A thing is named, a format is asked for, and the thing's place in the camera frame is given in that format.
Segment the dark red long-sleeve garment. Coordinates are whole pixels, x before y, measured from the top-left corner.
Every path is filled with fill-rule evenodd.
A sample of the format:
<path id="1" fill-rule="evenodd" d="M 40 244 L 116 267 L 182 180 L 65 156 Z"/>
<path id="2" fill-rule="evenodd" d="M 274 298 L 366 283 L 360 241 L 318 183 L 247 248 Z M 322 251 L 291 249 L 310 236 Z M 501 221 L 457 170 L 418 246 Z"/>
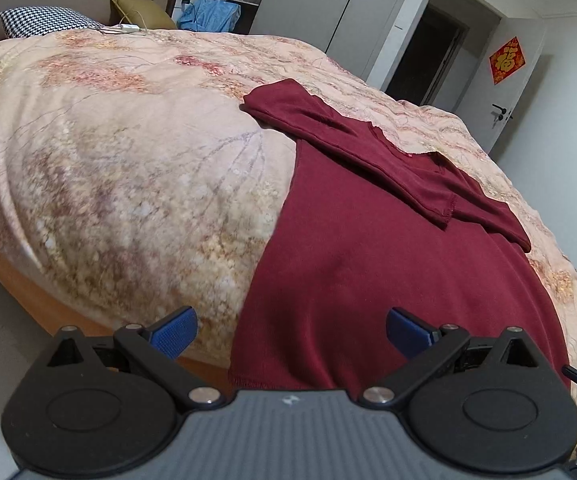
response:
<path id="1" fill-rule="evenodd" d="M 400 151 L 295 80 L 254 89 L 243 110 L 292 139 L 296 160 L 236 326 L 234 385 L 358 394 L 403 365 L 386 336 L 395 307 L 475 336 L 520 326 L 552 366 L 567 363 L 507 204 L 445 156 Z"/>

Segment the blue clothing pile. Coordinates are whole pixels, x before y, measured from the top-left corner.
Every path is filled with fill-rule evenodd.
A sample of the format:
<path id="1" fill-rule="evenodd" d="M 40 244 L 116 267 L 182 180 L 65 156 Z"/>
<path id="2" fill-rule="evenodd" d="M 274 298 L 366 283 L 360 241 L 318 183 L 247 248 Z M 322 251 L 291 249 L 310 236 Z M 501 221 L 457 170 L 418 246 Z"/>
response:
<path id="1" fill-rule="evenodd" d="M 241 6 L 226 0 L 195 0 L 187 3 L 178 18 L 179 29 L 191 32 L 233 32 Z"/>

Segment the peach floral bed quilt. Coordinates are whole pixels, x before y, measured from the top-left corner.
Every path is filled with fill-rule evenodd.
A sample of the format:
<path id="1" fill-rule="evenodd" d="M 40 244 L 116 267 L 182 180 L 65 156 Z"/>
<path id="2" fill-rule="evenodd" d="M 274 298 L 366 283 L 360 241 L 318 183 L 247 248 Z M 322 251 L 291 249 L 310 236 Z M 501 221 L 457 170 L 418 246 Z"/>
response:
<path id="1" fill-rule="evenodd" d="M 145 325 L 191 306 L 191 358 L 231 382 L 236 326 L 296 160 L 293 140 L 243 103 L 287 79 L 400 151 L 445 156 L 507 204 L 557 312 L 565 365 L 577 366 L 577 272 L 464 122 L 275 36 L 68 30 L 0 41 L 5 287 L 49 330 Z"/>

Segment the white room door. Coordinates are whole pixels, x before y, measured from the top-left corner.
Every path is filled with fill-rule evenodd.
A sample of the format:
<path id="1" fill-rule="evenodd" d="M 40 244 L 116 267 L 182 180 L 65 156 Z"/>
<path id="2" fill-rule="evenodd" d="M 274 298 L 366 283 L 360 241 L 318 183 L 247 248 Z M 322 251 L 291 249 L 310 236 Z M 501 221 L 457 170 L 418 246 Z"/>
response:
<path id="1" fill-rule="evenodd" d="M 489 68 L 489 55 L 513 37 L 520 41 L 526 64 L 500 84 L 494 84 Z M 546 23 L 529 18 L 503 18 L 491 35 L 482 61 L 479 62 L 455 111 L 486 153 L 494 147 L 507 124 L 506 122 L 493 127 L 493 104 L 509 108 L 512 114 L 543 52 L 545 38 Z"/>

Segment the red fu door decoration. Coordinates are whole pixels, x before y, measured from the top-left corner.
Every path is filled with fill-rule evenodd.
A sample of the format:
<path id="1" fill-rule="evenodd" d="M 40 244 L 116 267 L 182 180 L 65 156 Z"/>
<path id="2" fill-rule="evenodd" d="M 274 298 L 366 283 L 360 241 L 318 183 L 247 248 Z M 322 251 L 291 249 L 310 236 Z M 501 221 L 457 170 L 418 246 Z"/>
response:
<path id="1" fill-rule="evenodd" d="M 494 84 L 500 84 L 505 78 L 520 70 L 525 64 L 525 56 L 517 37 L 508 40 L 488 58 L 491 77 Z"/>

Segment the olive yellow pillow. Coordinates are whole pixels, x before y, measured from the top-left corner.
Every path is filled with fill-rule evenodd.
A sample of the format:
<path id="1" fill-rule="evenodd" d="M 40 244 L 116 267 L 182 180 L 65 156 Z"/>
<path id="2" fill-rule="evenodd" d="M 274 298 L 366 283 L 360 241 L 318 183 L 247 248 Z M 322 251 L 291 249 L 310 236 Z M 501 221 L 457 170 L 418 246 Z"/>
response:
<path id="1" fill-rule="evenodd" d="M 122 24 L 144 29 L 176 29 L 176 23 L 153 0 L 110 0 Z"/>

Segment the black white checkered pillow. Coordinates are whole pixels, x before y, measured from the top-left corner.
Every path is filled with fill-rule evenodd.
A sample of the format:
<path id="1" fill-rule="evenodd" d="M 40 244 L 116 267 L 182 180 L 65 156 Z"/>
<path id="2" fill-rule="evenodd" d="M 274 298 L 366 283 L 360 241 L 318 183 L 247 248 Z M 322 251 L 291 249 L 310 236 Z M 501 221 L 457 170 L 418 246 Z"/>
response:
<path id="1" fill-rule="evenodd" d="M 103 24 L 64 6 L 18 6 L 0 12 L 8 38 L 44 36 L 73 29 L 99 30 Z"/>

